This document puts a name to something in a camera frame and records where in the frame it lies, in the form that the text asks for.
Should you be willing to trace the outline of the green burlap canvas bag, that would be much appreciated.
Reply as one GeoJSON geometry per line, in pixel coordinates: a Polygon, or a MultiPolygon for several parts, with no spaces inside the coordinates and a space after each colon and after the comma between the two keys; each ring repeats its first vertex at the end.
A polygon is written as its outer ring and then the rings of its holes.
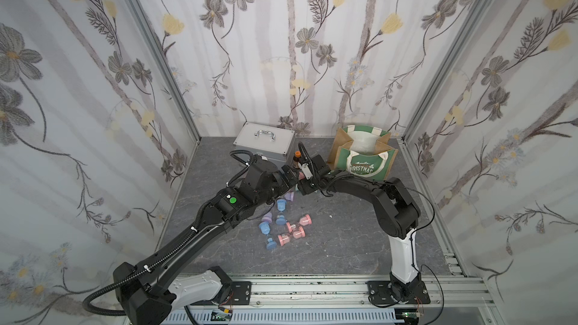
{"type": "Polygon", "coordinates": [[[373,181],[387,179],[398,150],[391,147],[391,133],[379,127],[348,125],[337,130],[328,165],[373,181]]]}

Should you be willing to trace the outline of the pink hourglass small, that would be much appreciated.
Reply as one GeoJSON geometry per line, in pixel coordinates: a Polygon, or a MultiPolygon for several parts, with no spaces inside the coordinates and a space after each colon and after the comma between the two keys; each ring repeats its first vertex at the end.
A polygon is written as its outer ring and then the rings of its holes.
{"type": "Polygon", "coordinates": [[[309,215],[305,215],[299,220],[299,224],[302,227],[308,226],[308,225],[312,224],[312,219],[309,215]]]}

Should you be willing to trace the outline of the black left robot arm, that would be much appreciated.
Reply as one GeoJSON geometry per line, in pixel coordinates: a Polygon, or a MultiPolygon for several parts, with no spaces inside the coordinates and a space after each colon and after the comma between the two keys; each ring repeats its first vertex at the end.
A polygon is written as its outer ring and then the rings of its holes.
{"type": "Polygon", "coordinates": [[[218,237],[253,216],[258,206],[274,203],[312,175],[304,164],[278,167],[248,150],[233,150],[230,156],[243,164],[243,169],[200,206],[194,222],[145,260],[117,267],[113,284],[84,299],[85,311],[125,316],[133,324],[162,323],[178,299],[169,286],[188,263],[218,237]]]}

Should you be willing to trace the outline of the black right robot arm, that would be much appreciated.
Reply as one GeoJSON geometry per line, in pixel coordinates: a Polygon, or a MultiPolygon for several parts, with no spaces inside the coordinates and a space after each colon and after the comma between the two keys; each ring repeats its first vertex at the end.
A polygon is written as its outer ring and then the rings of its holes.
{"type": "Polygon", "coordinates": [[[376,181],[354,175],[346,170],[332,170],[324,159],[311,156],[303,143],[298,144],[298,160],[304,178],[298,189],[308,195],[320,192],[326,197],[344,193],[370,203],[379,227],[388,236],[391,249],[391,270],[388,281],[369,281],[368,302],[378,308],[393,305],[430,304],[429,291],[416,261],[415,235],[426,226],[419,226],[421,210],[409,188],[398,178],[376,181]]]}

